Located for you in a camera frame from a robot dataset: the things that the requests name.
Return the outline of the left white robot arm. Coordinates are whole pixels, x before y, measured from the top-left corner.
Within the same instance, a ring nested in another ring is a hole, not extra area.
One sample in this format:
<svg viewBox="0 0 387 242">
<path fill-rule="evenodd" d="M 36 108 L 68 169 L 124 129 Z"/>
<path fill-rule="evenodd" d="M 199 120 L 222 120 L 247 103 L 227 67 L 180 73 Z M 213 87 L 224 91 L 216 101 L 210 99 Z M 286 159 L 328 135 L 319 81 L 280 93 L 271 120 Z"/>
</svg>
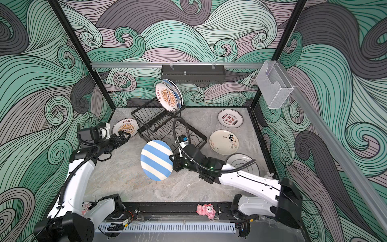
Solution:
<svg viewBox="0 0 387 242">
<path fill-rule="evenodd" d="M 39 242 L 91 242 L 108 215 L 124 210 L 118 194 L 93 203 L 87 213 L 83 213 L 83 199 L 100 156 L 111 155 L 132 135 L 124 131 L 110 133 L 108 123 L 84 129 L 78 127 L 76 135 L 81 146 L 71 154 L 67 178 L 58 199 L 48 217 L 35 225 L 33 234 Z"/>
</svg>

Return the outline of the blue striped plate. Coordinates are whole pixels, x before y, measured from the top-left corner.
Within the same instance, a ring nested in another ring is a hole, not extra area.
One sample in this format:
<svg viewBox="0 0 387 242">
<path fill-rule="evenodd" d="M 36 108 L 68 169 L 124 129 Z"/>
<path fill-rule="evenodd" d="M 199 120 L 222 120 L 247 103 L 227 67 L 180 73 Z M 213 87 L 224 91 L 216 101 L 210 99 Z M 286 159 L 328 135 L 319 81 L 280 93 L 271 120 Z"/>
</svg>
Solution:
<svg viewBox="0 0 387 242">
<path fill-rule="evenodd" d="M 181 92 L 180 90 L 178 89 L 178 87 L 170 80 L 167 80 L 167 79 L 163 79 L 162 82 L 164 84 L 168 84 L 173 90 L 174 90 L 174 93 L 177 95 L 178 97 L 178 100 L 180 102 L 180 104 L 178 105 L 178 110 L 180 110 L 183 106 L 183 98 L 182 98 L 182 95 L 181 95 Z"/>
<path fill-rule="evenodd" d="M 163 141 L 149 141 L 141 151 L 141 167 L 146 176 L 155 181 L 167 179 L 173 171 L 171 148 Z"/>
</svg>

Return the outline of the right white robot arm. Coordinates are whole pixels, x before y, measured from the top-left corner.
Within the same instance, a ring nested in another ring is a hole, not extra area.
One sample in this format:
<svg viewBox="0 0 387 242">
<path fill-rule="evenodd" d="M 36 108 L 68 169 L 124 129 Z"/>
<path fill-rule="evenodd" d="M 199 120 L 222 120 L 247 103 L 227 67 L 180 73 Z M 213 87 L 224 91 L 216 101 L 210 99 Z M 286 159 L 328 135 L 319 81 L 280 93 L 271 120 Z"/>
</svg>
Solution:
<svg viewBox="0 0 387 242">
<path fill-rule="evenodd" d="M 291 228 L 303 226 L 303 196 L 292 180 L 268 179 L 245 172 L 244 169 L 255 160 L 235 168 L 223 160 L 206 157 L 191 143 L 188 124 L 182 118 L 174 119 L 172 135 L 178 147 L 178 153 L 170 158 L 175 171 L 187 169 L 209 184 L 231 186 L 251 194 L 249 197 L 235 196 L 231 211 L 238 219 L 263 215 Z"/>
</svg>

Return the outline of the black wire dish rack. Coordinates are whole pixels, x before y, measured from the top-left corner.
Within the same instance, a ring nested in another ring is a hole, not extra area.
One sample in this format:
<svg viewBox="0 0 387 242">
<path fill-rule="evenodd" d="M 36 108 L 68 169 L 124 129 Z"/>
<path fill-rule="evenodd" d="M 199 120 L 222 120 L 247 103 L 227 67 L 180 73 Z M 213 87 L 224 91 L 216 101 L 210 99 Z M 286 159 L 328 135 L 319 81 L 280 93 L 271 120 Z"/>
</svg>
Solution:
<svg viewBox="0 0 387 242">
<path fill-rule="evenodd" d="M 204 134 L 190 124 L 187 124 L 188 128 L 186 129 L 180 121 L 177 121 L 173 126 L 173 121 L 182 117 L 183 110 L 185 110 L 185 106 L 175 113 L 169 112 L 162 107 L 157 98 L 153 98 L 135 108 L 131 114 L 139 125 L 138 133 L 140 137 L 146 142 L 152 140 L 163 141 L 171 148 L 173 153 L 177 153 L 178 147 L 173 136 L 173 131 L 175 131 L 177 137 L 181 135 L 189 136 L 191 143 L 201 149 L 207 143 L 207 137 Z"/>
</svg>

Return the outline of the orange sunburst plate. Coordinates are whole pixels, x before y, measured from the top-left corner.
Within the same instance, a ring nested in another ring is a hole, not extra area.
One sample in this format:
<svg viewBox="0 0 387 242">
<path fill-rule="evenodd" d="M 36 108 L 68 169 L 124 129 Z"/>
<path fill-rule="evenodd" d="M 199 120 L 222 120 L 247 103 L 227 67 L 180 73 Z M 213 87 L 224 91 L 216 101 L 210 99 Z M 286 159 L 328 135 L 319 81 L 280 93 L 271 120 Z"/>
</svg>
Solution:
<svg viewBox="0 0 387 242">
<path fill-rule="evenodd" d="M 133 118 L 127 118 L 118 121 L 112 128 L 112 133 L 117 134 L 119 131 L 130 133 L 131 136 L 135 136 L 138 133 L 138 122 Z"/>
<path fill-rule="evenodd" d="M 177 98 L 167 85 L 158 83 L 155 86 L 155 94 L 164 109 L 169 112 L 176 112 L 178 110 Z"/>
</svg>

